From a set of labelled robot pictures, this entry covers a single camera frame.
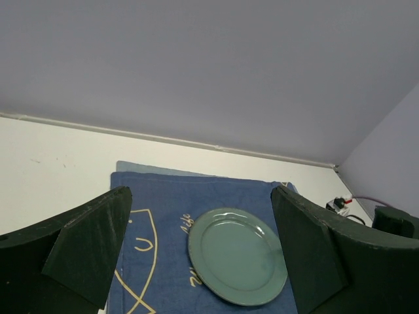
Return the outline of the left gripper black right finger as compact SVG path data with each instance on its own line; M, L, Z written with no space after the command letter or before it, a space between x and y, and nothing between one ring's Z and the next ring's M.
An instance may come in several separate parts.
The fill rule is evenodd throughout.
M271 202L299 313L418 312L418 239L365 226L284 186Z

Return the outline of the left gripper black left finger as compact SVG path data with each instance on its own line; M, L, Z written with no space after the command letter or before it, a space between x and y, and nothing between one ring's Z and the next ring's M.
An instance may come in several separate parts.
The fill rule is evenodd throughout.
M97 313L132 206L127 186L1 236L2 313Z

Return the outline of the teal ceramic plate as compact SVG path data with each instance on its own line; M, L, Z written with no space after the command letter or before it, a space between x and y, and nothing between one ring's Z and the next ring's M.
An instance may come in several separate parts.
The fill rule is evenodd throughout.
M265 305L286 284L278 235L247 211L219 208L200 215L190 228L187 248L200 280L229 303Z

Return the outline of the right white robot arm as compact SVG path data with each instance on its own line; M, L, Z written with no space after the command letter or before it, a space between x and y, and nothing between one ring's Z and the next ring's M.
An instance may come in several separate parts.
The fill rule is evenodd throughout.
M372 228L397 236L418 239L418 218L394 207L376 206Z

